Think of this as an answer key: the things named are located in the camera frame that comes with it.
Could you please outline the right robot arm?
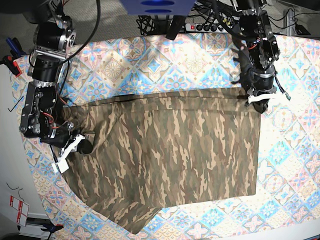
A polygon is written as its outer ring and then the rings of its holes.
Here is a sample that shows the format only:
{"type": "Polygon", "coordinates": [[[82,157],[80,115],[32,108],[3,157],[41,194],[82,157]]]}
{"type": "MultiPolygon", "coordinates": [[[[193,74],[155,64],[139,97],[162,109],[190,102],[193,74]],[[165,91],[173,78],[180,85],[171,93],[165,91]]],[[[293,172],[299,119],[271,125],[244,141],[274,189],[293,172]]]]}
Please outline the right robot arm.
{"type": "Polygon", "coordinates": [[[51,149],[58,149],[51,164],[56,173],[69,169],[67,156],[77,152],[85,140],[84,135],[73,130],[72,122],[62,118],[66,102],[59,93],[58,80],[76,37],[63,7],[61,0],[40,0],[35,9],[23,14],[37,28],[27,72],[32,80],[27,86],[19,131],[26,138],[38,138],[51,149]]]}

